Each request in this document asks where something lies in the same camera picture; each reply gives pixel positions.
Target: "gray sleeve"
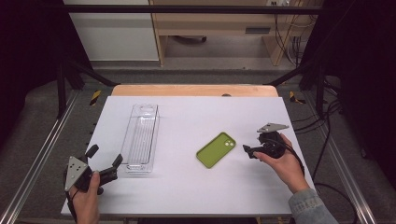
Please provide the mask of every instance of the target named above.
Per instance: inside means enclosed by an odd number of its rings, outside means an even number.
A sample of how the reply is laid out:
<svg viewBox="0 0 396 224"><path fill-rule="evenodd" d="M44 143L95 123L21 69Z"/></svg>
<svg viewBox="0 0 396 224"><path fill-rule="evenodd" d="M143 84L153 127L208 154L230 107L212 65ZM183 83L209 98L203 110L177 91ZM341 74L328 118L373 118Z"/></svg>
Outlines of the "gray sleeve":
<svg viewBox="0 0 396 224"><path fill-rule="evenodd" d="M297 224L338 223L313 189L295 193L289 199L289 206Z"/></svg>

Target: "table surface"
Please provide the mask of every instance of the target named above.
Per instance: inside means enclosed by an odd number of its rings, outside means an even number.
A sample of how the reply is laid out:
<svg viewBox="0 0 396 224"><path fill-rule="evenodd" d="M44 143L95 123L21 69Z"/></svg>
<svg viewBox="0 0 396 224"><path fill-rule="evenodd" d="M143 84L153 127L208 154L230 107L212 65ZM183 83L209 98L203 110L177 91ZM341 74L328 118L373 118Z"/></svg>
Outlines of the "table surface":
<svg viewBox="0 0 396 224"><path fill-rule="evenodd" d="M90 160L92 169L103 170L111 165L120 153L132 106L147 103L157 104L160 112L153 171L147 175L127 175L120 167L120 178L104 185L105 192L99 201L102 214L120 217L290 214L291 193L286 185L272 168L249 159L242 149L242 145L259 145L256 131L268 122L291 127L282 98L110 96L89 145L99 146ZM229 134L236 146L207 169L195 153L220 132ZM293 129L281 132L305 163ZM306 179L313 187L307 170ZM70 214L67 206L62 214Z"/></svg>

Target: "transparent plastic tray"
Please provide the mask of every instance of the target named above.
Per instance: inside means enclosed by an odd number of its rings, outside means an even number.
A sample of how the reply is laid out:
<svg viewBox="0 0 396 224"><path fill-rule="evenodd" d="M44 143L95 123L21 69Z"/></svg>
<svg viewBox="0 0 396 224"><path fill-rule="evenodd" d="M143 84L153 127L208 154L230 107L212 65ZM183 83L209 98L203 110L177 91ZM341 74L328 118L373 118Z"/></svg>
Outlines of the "transparent plastic tray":
<svg viewBox="0 0 396 224"><path fill-rule="evenodd" d="M157 105L134 105L121 150L125 172L152 171L159 122Z"/></svg>

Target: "smartphone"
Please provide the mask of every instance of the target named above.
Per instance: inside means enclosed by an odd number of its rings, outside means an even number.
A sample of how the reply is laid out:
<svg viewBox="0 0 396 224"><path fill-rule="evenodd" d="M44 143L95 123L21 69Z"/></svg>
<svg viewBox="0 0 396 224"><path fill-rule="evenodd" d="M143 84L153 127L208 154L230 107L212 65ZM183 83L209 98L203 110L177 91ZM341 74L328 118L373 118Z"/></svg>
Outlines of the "smartphone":
<svg viewBox="0 0 396 224"><path fill-rule="evenodd" d="M227 133L220 133L196 153L197 159L208 169L227 155L236 145Z"/></svg>

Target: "person's hand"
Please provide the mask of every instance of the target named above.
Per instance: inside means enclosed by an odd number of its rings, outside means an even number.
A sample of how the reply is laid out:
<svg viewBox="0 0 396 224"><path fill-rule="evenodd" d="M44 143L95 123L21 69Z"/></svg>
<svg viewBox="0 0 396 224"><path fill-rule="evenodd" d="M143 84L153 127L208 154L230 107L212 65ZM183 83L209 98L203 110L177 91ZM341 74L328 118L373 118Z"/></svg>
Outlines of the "person's hand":
<svg viewBox="0 0 396 224"><path fill-rule="evenodd" d="M92 174L90 187L85 193L78 191L76 187L70 189L73 197L73 205L77 215L77 224L97 224L99 222L98 196L97 190L100 184L99 172Z"/></svg>
<svg viewBox="0 0 396 224"><path fill-rule="evenodd" d="M283 133L280 136L291 147L291 141ZM253 155L260 159L260 161L264 161L270 165L292 193L309 189L299 162L288 150L285 150L285 154L279 159L269 157L262 152L254 152Z"/></svg>

